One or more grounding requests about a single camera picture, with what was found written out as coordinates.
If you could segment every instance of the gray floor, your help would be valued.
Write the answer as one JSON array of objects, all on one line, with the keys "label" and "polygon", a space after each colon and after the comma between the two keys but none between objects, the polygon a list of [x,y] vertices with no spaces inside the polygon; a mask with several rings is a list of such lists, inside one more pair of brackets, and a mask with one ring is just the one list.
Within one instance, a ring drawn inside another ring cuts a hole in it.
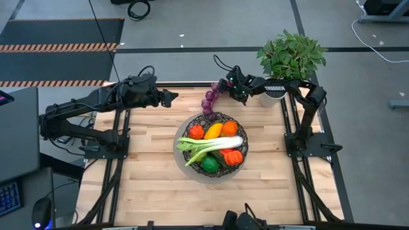
[{"label": "gray floor", "polygon": [[[126,17],[123,6],[92,0],[97,17]],[[16,0],[0,2],[0,29]],[[350,26],[362,11],[355,0],[297,0],[307,36],[324,47],[363,47]],[[121,48],[262,46],[283,29],[297,32],[287,0],[157,0],[140,22],[125,21]],[[92,17],[87,0],[26,0],[18,19]],[[409,47],[408,24],[356,24],[358,34],[378,47]],[[213,53],[117,54],[120,78],[154,65],[160,81],[210,81],[223,77]],[[229,65],[261,75],[253,52],[218,53]],[[392,60],[409,59],[409,52],[384,53]],[[336,143],[351,209],[356,222],[409,226],[409,110],[391,111],[393,98],[409,100],[409,64],[390,64],[372,52],[328,53],[327,67],[317,72],[328,91],[328,118]],[[87,95],[93,88],[40,88],[40,112],[47,105]],[[7,91],[16,88],[1,89]],[[67,162],[77,158],[42,143],[41,151]],[[62,184],[66,178],[57,179]],[[59,216],[75,205],[77,187],[58,192]],[[69,222],[71,216],[60,222]]]}]

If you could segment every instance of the striped floor mat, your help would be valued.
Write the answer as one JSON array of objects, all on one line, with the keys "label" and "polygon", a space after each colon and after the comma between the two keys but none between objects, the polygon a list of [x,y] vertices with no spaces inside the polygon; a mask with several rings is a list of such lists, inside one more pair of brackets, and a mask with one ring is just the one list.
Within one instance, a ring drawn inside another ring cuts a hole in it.
[{"label": "striped floor mat", "polygon": [[0,35],[0,87],[100,86],[111,75],[124,19],[15,19]]}]

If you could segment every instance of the fruit bowl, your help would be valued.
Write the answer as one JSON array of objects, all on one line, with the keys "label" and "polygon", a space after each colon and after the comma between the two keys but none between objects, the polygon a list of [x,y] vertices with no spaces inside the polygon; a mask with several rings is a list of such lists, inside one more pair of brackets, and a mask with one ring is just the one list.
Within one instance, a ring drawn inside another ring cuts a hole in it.
[{"label": "fruit bowl", "polygon": [[[186,127],[184,133],[182,134],[182,137],[189,137],[189,130],[190,128],[192,128],[194,125],[201,125],[205,130],[208,129],[210,127],[210,125],[212,124],[213,121],[215,120],[219,120],[221,123],[225,123],[227,121],[235,121],[237,126],[238,126],[238,130],[237,130],[237,134],[238,136],[243,138],[243,144],[237,148],[235,148],[235,150],[238,150],[242,153],[243,155],[243,162],[240,164],[236,164],[236,165],[232,165],[229,166],[227,168],[223,168],[220,167],[219,170],[217,172],[214,173],[209,173],[206,172],[202,167],[201,167],[201,163],[200,162],[194,162],[192,163],[190,166],[193,168],[197,173],[199,174],[203,174],[205,176],[211,177],[211,178],[220,178],[221,176],[225,176],[228,174],[233,173],[234,171],[236,171],[237,169],[240,168],[240,166],[245,162],[245,158],[247,156],[247,151],[249,150],[249,144],[248,144],[248,140],[247,140],[247,134],[243,128],[242,125],[239,124],[239,122],[237,122],[235,119],[233,119],[230,116],[227,116],[221,112],[215,112],[214,115],[212,116],[212,120],[209,119],[208,116],[205,116],[204,114],[199,115],[198,117],[194,118]],[[191,152],[190,151],[183,151],[183,157],[186,160],[186,162],[189,161],[189,159],[191,158]]]}]

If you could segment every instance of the wooden table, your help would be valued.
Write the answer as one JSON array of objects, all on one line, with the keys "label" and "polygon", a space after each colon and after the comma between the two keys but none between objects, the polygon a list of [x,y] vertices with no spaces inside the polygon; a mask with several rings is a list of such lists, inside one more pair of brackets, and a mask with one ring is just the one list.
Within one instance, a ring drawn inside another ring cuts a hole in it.
[{"label": "wooden table", "polygon": [[[235,118],[245,128],[249,152],[242,170],[232,180],[205,185],[188,179],[180,171],[173,157],[173,140],[179,126],[201,112],[201,100],[208,88],[168,90],[179,93],[171,108],[132,110],[129,154],[123,164],[115,226],[146,226],[149,220],[155,221],[156,226],[221,225],[227,210],[241,213],[244,203],[268,224],[301,224],[293,167],[283,138],[286,130],[280,103],[266,109],[259,105],[257,96],[249,98],[246,107],[227,95],[217,100],[214,110]],[[302,117],[300,104],[298,112]],[[110,129],[113,119],[114,112],[100,113],[95,128]],[[291,113],[290,120],[294,131]],[[313,130],[321,130],[319,119],[314,120]],[[330,164],[313,157],[309,162],[317,194],[342,219]],[[84,173],[77,201],[79,220],[101,193],[105,163],[99,160]],[[310,198],[304,193],[312,220]],[[110,205],[109,197],[105,221]]]}]

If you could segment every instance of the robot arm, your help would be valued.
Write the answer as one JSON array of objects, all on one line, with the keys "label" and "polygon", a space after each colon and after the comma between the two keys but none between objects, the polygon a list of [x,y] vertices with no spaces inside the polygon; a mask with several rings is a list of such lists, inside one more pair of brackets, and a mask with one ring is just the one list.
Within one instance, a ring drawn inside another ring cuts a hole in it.
[{"label": "robot arm", "polygon": [[[327,95],[322,87],[300,79],[273,80],[252,75],[245,77],[238,66],[230,70],[226,78],[227,80],[220,80],[220,90],[228,91],[231,98],[242,102],[244,105],[249,95],[254,96],[269,91],[287,91],[293,95],[295,100],[302,104],[305,109],[301,126],[295,132],[293,144],[300,151],[307,148],[308,139],[312,134],[311,123],[316,111]],[[302,96],[300,88],[309,89],[305,97]]]},{"label": "robot arm", "polygon": [[122,111],[146,106],[157,107],[159,104],[170,107],[178,94],[166,89],[159,91],[156,80],[157,77],[150,73],[140,77],[129,76],[121,82],[98,88],[84,98],[50,105],[45,114],[40,116],[40,133],[45,139],[56,139],[64,135],[96,139],[103,146],[115,148],[120,141],[118,131],[92,130],[73,125],[66,119],[92,111]]}]

